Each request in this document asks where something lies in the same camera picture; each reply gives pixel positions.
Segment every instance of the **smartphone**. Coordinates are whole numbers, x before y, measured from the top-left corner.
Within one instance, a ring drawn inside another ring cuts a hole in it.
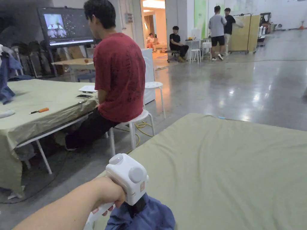
[[[92,97],[93,96],[91,96],[91,95],[85,95],[85,94],[80,94],[80,95],[76,96],[76,98],[82,98],[82,99],[90,99]]]

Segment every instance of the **hand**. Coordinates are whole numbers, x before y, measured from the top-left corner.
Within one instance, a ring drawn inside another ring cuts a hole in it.
[[[102,204],[106,203],[115,203],[115,206],[119,208],[122,203],[125,201],[125,192],[121,186],[115,184],[108,177],[99,177],[92,180],[90,183],[93,184],[93,187],[97,191],[97,202],[93,206],[92,210],[95,210]]]

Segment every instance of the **gray t-shirt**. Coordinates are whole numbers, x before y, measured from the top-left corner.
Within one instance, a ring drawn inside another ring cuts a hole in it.
[[[211,37],[224,36],[224,25],[227,21],[224,16],[215,14],[209,20],[209,29],[211,29]]]

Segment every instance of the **curtain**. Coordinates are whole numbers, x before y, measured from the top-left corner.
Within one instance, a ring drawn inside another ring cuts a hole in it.
[[[149,16],[145,16],[145,23],[148,27],[148,34],[147,36],[149,36],[150,33],[153,34],[153,37],[155,37],[155,33],[154,33],[154,17],[152,15]]]

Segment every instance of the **doorway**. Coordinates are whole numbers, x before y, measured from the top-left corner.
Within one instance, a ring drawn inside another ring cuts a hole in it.
[[[140,0],[143,10],[144,48],[153,49],[153,59],[166,61],[167,35],[165,0]]]

